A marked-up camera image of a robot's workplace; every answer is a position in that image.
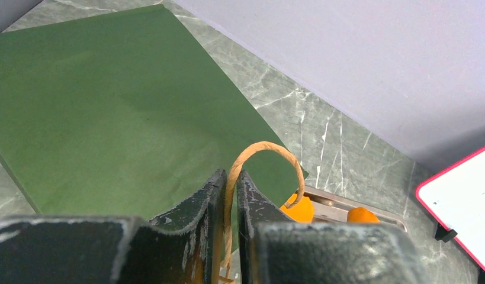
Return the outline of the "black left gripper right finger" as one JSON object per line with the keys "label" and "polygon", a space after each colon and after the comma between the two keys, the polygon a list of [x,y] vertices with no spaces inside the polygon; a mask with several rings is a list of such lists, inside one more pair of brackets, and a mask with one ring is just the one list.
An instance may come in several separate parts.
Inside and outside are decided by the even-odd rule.
{"label": "black left gripper right finger", "polygon": [[237,179],[242,283],[427,283],[408,234],[387,224],[299,223]]}

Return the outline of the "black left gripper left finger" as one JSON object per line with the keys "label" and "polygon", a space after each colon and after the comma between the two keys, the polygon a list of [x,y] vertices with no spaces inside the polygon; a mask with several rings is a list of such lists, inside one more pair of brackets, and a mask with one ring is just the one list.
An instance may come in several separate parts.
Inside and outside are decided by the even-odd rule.
{"label": "black left gripper left finger", "polygon": [[150,219],[0,220],[0,283],[217,283],[227,175]]}

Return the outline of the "orange fake bread loaf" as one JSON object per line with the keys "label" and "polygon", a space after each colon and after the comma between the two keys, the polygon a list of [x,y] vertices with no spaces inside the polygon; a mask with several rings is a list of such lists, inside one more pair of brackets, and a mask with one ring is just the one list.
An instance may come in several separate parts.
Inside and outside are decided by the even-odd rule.
{"label": "orange fake bread loaf", "polygon": [[296,222],[310,223],[314,218],[314,206],[308,196],[303,196],[300,202],[292,208],[285,205],[280,210]]}

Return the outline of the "silver metal tray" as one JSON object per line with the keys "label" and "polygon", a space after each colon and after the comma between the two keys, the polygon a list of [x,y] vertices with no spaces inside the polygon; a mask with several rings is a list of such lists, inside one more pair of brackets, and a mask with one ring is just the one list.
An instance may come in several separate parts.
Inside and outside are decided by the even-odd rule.
{"label": "silver metal tray", "polygon": [[372,212],[382,224],[391,224],[408,232],[402,217],[352,199],[333,193],[305,186],[304,196],[309,197],[314,207],[313,222],[347,222],[348,212],[357,207],[363,207]]}

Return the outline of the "orange fake croissant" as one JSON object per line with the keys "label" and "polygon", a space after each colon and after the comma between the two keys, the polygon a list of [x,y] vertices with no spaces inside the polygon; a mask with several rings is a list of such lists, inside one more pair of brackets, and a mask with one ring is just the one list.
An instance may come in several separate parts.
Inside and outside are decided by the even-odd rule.
{"label": "orange fake croissant", "polygon": [[348,211],[347,222],[351,223],[379,223],[378,217],[363,207],[353,208]]}

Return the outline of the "green brown paper bag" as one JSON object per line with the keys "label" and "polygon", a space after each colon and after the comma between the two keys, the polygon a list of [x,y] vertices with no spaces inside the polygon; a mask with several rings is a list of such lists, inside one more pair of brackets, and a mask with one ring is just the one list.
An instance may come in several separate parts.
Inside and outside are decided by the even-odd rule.
{"label": "green brown paper bag", "polygon": [[162,5],[0,34],[0,161],[35,215],[150,220],[281,140]]}

